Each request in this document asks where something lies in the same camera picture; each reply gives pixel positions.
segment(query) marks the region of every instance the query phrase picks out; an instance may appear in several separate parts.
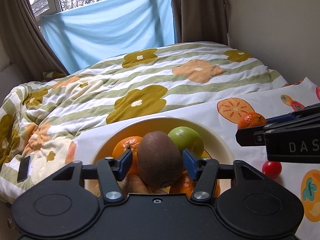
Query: curtain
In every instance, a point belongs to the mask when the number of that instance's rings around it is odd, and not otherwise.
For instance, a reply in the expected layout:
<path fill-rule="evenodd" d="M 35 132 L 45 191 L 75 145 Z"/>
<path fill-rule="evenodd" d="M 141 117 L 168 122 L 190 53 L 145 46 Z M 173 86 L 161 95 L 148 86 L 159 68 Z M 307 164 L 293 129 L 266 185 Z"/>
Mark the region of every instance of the curtain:
<path fill-rule="evenodd" d="M 228 44 L 224 0 L 172 0 L 178 42 Z"/>
<path fill-rule="evenodd" d="M 43 16 L 46 41 L 70 73 L 174 43 L 171 0 L 103 0 Z"/>
<path fill-rule="evenodd" d="M 45 42 L 28 0 L 0 0 L 0 35 L 11 63 L 27 81 L 41 81 L 48 71 L 68 74 Z"/>

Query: white lettering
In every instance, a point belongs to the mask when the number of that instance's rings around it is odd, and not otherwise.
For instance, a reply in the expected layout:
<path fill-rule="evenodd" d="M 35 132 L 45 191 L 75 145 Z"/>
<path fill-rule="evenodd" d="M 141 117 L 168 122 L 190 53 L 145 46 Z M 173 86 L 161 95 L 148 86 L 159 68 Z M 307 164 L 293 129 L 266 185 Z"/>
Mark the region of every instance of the white lettering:
<path fill-rule="evenodd" d="M 306 150 L 306 151 L 308 151 L 308 148 L 307 148 L 307 146 L 306 146 L 306 144 L 305 144 L 305 142 L 304 142 L 304 141 L 302 141 L 302 144 L 301 144 L 301 150 L 300 150 L 300 152 L 302 152 L 302 150 Z"/>
<path fill-rule="evenodd" d="M 318 139 L 314 139 L 314 140 L 312 141 L 312 145 L 313 145 L 313 146 L 316 146 L 316 148 L 313 148 L 314 151 L 318 151 L 318 150 L 319 150 L 319 145 L 316 143 L 316 142 L 318 142 L 318 141 L 319 141 Z"/>
<path fill-rule="evenodd" d="M 291 152 L 291 153 L 294 153 L 294 152 L 296 151 L 296 145 L 295 145 L 295 143 L 289 143 L 289 148 L 290 148 L 290 152 Z"/>

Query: bowl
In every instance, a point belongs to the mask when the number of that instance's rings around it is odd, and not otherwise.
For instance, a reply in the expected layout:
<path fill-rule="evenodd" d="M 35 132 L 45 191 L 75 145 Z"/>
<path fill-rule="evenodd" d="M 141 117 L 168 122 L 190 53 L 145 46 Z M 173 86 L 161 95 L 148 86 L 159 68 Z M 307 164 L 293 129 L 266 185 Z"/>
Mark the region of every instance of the bowl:
<path fill-rule="evenodd" d="M 101 144 L 100 148 L 98 149 L 97 153 L 93 156 L 90 163 L 96 164 L 98 160 L 103 159 L 107 156 L 111 156 L 116 144 L 122 139 L 125 139 L 129 136 L 143 137 L 145 134 L 152 131 L 162 131 L 168 134 L 173 128 L 179 126 L 190 127 L 191 129 L 197 131 L 200 134 L 204 142 L 205 150 L 202 157 L 210 156 L 211 158 L 218 160 L 221 164 L 233 164 L 234 157 L 231 150 L 217 133 L 200 123 L 193 122 L 180 117 L 171 116 L 149 117 L 125 126 Z M 86 180 L 84 187 L 93 193 L 97 183 L 97 180 Z M 230 180 L 221 179 L 220 187 L 221 192 L 224 192 L 225 190 L 229 189 Z"/>

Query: brown curtain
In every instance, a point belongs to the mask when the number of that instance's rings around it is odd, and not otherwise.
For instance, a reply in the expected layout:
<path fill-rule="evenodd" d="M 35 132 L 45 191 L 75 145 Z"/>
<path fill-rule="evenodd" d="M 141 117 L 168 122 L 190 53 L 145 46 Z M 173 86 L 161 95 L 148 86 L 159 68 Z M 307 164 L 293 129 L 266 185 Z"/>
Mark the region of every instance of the brown curtain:
<path fill-rule="evenodd" d="M 27 81 L 40 81 L 47 71 L 68 74 L 44 40 L 28 0 L 0 0 L 0 35 Z"/>
<path fill-rule="evenodd" d="M 228 44 L 224 0 L 172 0 L 178 42 Z"/>

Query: bed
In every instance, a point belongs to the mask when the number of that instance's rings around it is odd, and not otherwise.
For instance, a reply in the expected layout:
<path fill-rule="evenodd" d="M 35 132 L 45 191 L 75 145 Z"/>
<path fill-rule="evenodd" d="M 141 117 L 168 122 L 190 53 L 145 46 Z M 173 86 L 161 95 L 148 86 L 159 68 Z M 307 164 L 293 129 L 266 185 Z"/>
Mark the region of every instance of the bed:
<path fill-rule="evenodd" d="M 84 131 L 288 85 L 248 53 L 213 42 L 137 51 L 45 80 L 15 87 L 0 109 L 0 197 L 10 203 L 74 160 Z M 29 155 L 28 178 L 17 183 Z"/>

